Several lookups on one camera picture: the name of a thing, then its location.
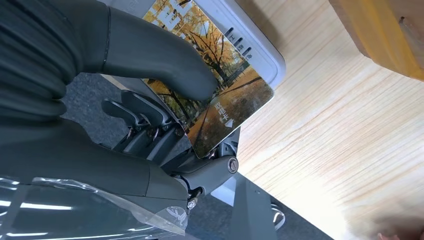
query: gray carpet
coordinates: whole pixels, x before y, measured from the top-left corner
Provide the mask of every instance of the gray carpet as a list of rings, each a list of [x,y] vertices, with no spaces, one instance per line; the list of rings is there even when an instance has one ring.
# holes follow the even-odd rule
[[[105,98],[120,100],[120,90],[99,74],[82,73],[67,88],[63,101],[68,111],[63,117],[81,124],[94,142],[114,146],[128,130],[123,120],[109,117],[102,112],[101,102]],[[331,239],[291,209],[278,204],[286,215],[285,225],[277,232],[278,239]],[[188,236],[176,239],[225,240],[229,232],[231,214],[232,207],[220,200],[212,196],[201,198],[190,214],[187,227],[187,233],[195,238]]]

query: autumn tree picture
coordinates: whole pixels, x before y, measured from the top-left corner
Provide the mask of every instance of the autumn tree picture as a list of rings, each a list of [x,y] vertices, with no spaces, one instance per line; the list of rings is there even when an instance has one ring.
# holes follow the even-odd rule
[[[194,1],[157,0],[143,19],[189,42],[216,77],[218,87],[205,101],[183,98],[159,79],[144,79],[179,118],[199,156],[271,99],[267,83]]]

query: arrow symbol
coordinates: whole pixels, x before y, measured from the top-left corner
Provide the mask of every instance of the arrow symbol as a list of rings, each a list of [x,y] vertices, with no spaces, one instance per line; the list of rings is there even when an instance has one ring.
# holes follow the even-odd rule
[[[234,123],[234,120],[233,120],[233,119],[230,119],[230,120],[228,120],[228,121],[226,122],[225,126],[226,126],[227,128],[233,128],[233,123]]]

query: screw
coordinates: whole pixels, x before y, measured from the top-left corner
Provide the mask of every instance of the screw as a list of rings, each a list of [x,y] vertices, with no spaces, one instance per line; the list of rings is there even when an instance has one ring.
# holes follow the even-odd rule
[[[239,161],[237,161],[237,158],[232,157],[228,160],[228,171],[235,174],[237,170],[239,170]]]
[[[188,201],[187,208],[192,210],[196,207],[197,204],[198,204],[198,198],[197,197],[192,198],[190,199],[190,201]]]
[[[182,137],[184,136],[184,134],[186,134],[186,132],[184,132],[184,129],[182,129],[181,127],[175,129],[175,135],[177,135],[178,137]]]

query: wood grain surface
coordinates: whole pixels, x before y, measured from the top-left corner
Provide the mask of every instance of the wood grain surface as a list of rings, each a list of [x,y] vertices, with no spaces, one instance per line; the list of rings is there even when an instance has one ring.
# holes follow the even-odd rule
[[[287,63],[242,127],[240,172],[336,240],[419,239],[424,82],[361,55],[327,0],[237,2]]]

